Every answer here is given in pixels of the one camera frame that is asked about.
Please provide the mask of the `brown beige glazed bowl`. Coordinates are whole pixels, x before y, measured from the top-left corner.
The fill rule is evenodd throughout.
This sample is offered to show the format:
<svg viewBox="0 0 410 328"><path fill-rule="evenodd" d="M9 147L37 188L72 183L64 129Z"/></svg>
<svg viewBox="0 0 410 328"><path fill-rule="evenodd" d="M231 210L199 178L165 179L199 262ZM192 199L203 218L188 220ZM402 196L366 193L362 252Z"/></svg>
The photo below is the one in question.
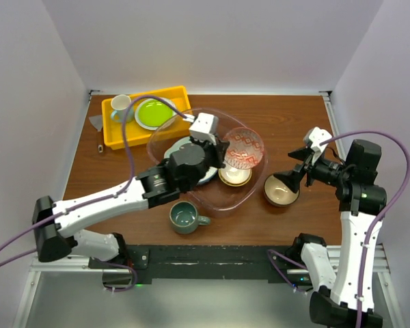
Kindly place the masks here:
<svg viewBox="0 0 410 328"><path fill-rule="evenodd" d="M263 192L266 200L276 207L290 206L298 200L300 195L299 191L296 193L291 191L273 174L264 181Z"/></svg>

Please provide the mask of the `dark bowl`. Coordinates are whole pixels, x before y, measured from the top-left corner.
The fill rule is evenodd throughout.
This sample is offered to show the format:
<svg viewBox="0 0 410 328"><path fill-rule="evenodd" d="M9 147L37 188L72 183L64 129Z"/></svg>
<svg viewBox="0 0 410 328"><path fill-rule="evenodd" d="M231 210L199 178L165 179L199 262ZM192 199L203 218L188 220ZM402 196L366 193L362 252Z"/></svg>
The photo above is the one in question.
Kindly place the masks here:
<svg viewBox="0 0 410 328"><path fill-rule="evenodd" d="M221 168L219 171L221 171L227 177L228 180L235 180L241 178L245 174L248 175L248 171L251 171L251 169L238 169L227 164L224 168Z"/></svg>

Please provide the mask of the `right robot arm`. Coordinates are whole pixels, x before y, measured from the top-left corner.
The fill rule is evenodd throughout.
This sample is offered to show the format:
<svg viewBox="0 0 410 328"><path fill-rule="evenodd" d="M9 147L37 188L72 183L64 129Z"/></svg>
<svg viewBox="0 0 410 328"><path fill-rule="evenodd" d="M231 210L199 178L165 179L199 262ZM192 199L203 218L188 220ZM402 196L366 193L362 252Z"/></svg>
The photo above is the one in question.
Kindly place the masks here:
<svg viewBox="0 0 410 328"><path fill-rule="evenodd" d="M375 313L372 272L377 236L382 223L370 224L385 208L387 193L375 185L381 147L371 141L355 139L342 163L304 146L289 157L298 160L290 171L274 177L292 192L300 189L302 178L310 186L315 180L335 187L339 200L342 244L338 269L333 269L325 240L311 234L298 235L288 250L292 263L307 268L313 286L310 319L326 327L382 327L383 318Z"/></svg>

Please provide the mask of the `teal ceramic mug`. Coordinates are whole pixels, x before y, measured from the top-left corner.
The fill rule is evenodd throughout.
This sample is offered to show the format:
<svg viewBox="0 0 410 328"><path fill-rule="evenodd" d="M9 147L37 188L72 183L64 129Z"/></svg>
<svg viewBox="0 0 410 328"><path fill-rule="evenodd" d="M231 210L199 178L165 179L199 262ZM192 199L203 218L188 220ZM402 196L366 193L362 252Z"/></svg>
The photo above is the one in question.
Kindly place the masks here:
<svg viewBox="0 0 410 328"><path fill-rule="evenodd" d="M209 226L210 218L201 216L197 208L190 202L178 202L169 212L172 229L178 234L191 234L199 226Z"/></svg>

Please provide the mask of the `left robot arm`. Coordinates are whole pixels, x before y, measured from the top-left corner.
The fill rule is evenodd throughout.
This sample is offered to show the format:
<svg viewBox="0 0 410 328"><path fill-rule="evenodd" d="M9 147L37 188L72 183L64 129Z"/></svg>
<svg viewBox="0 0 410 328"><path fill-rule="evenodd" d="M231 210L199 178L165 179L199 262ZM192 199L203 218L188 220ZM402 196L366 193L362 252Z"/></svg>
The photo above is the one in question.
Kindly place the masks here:
<svg viewBox="0 0 410 328"><path fill-rule="evenodd" d="M39 198L32 217L38 260L53 262L73 254L101 260L113 268L130 264L121 234L99 234L87 227L179 199L193 190L210 168L225 166L229 145L220 139L192 139L158 165L117 186L68 201Z"/></svg>

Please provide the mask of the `yellow blue patterned bowl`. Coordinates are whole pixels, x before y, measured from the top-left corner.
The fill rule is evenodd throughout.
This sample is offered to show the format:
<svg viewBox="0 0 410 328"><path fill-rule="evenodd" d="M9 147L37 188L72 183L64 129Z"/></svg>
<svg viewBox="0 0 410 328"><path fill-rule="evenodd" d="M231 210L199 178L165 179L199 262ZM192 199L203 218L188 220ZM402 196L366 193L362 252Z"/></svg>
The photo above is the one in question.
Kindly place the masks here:
<svg viewBox="0 0 410 328"><path fill-rule="evenodd" d="M248 173L248 175L245 174L241 178L235 180L228 180L227 177L221 171L219 171L219 178L225 185L231 187L241 187L243 185L246 185L251 180L252 172L248 171Z"/></svg>

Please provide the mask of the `red brown bottom bowl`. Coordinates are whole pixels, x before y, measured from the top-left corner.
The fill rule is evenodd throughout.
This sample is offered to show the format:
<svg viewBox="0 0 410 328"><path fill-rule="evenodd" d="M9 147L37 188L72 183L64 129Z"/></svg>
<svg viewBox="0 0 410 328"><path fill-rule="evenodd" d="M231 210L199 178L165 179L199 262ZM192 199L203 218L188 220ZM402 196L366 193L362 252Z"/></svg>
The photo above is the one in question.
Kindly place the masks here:
<svg viewBox="0 0 410 328"><path fill-rule="evenodd" d="M251 169L261 162L264 143L256 131L246 127L233 128L223 140L230 142L225 154L228 165L237 169Z"/></svg>

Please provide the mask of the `light blue rectangular dish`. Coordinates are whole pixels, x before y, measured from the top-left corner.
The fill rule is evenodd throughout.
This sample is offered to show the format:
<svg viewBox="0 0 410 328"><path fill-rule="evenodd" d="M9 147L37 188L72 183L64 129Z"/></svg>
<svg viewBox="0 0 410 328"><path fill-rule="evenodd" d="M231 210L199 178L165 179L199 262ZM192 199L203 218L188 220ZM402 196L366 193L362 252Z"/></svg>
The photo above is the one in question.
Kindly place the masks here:
<svg viewBox="0 0 410 328"><path fill-rule="evenodd" d="M190 137L183 137L177 140L170 148L168 148L164 153L164 159L168 159L171 153L180 149L181 146L190 143Z"/></svg>

